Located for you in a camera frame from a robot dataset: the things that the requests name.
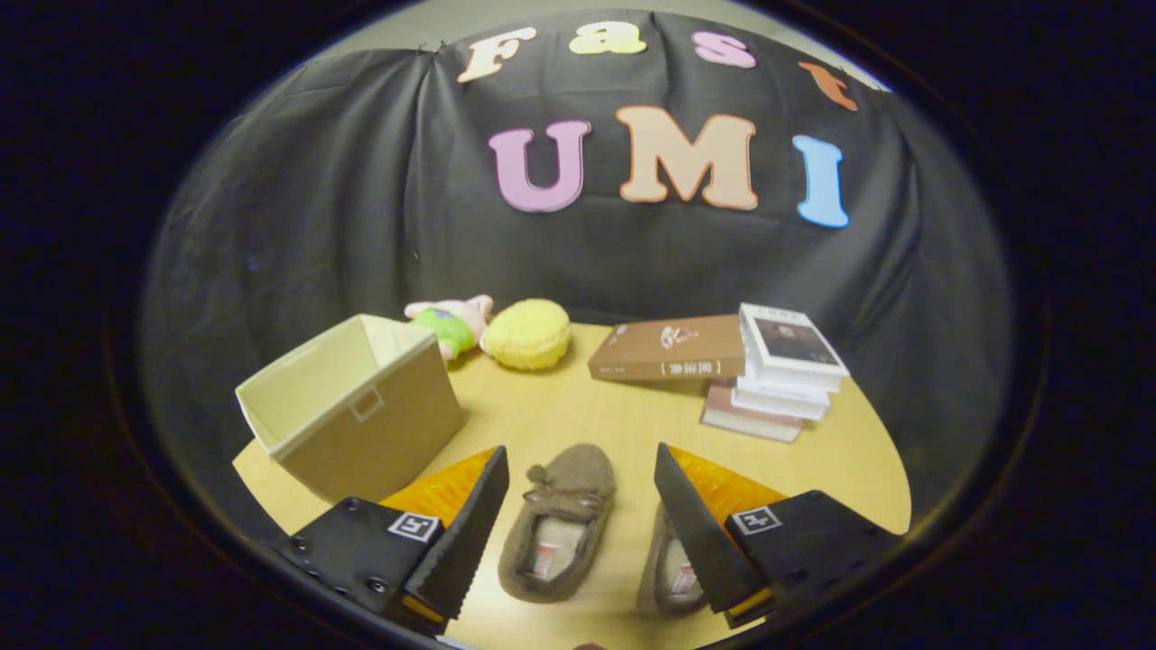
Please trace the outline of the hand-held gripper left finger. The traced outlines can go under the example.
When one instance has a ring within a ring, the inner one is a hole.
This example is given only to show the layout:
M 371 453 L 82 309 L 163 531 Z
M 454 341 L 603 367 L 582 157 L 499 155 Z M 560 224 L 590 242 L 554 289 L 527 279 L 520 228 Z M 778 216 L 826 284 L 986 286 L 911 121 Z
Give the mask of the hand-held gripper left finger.
M 342 498 L 277 555 L 376 616 L 442 633 L 460 616 L 507 483 L 507 449 L 488 448 L 380 502 Z

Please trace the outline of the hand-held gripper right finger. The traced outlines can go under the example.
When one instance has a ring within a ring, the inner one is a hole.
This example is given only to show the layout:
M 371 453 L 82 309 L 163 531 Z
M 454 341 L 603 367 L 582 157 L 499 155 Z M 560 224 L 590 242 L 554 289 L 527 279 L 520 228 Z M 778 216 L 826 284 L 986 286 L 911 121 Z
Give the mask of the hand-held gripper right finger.
M 805 616 L 855 588 L 901 535 L 821 490 L 785 497 L 665 443 L 654 486 L 704 589 L 729 627 Z

